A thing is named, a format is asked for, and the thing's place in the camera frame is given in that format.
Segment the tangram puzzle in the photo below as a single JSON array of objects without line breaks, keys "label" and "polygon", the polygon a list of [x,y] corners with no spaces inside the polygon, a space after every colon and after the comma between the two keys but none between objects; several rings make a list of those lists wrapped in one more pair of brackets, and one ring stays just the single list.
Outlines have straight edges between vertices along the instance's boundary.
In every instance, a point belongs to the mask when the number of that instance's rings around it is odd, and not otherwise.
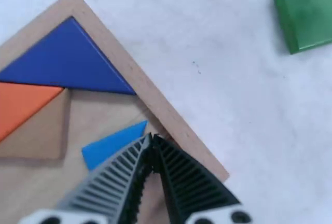
[{"label": "tangram puzzle", "polygon": [[227,178],[83,0],[58,0],[0,47],[0,157],[62,157],[71,89],[137,95],[178,145]]}]

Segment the white surface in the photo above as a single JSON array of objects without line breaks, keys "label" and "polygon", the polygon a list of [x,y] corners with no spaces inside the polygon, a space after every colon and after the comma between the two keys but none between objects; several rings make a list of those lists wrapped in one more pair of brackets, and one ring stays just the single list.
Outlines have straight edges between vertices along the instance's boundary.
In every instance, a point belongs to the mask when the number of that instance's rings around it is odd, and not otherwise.
[{"label": "white surface", "polygon": [[[0,43],[54,1],[1,0]],[[85,1],[257,223],[332,223],[332,45],[289,55],[272,0]]]}]

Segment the green wooden piece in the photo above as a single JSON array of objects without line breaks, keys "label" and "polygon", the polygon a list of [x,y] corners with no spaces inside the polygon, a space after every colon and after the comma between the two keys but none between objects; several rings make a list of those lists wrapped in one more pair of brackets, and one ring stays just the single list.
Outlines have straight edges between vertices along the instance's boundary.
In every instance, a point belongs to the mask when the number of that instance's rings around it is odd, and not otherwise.
[{"label": "green wooden piece", "polygon": [[332,0],[274,0],[291,54],[332,42]]}]

